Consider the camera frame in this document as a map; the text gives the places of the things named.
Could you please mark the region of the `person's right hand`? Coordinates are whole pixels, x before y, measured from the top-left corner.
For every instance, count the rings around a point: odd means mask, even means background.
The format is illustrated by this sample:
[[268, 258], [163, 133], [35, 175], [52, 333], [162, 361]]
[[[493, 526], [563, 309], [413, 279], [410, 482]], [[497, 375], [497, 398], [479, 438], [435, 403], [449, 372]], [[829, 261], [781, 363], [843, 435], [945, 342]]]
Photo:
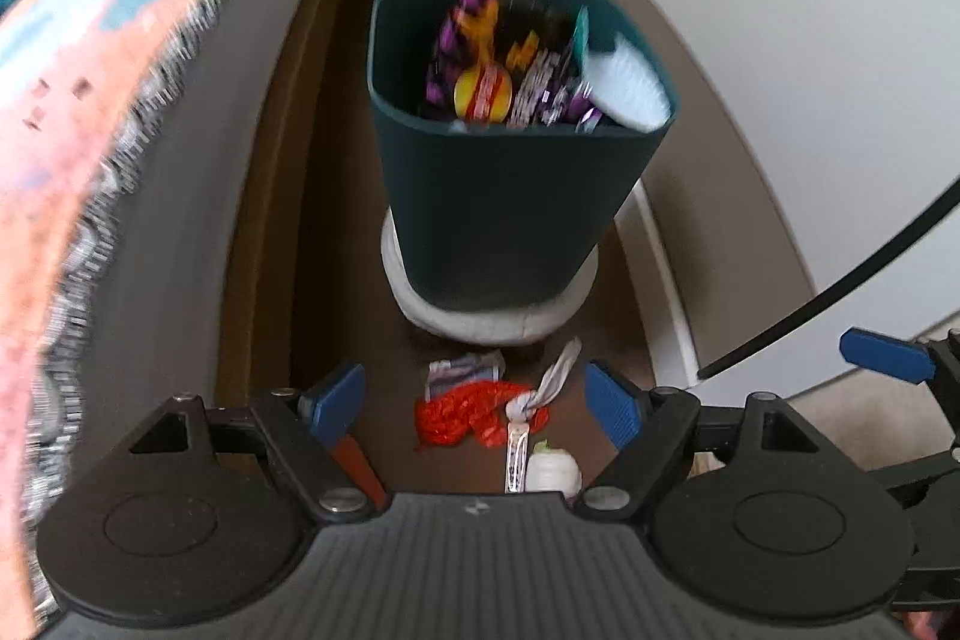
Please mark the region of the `person's right hand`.
[[903, 626], [914, 640], [937, 640], [934, 614], [929, 611], [911, 611], [901, 614]]

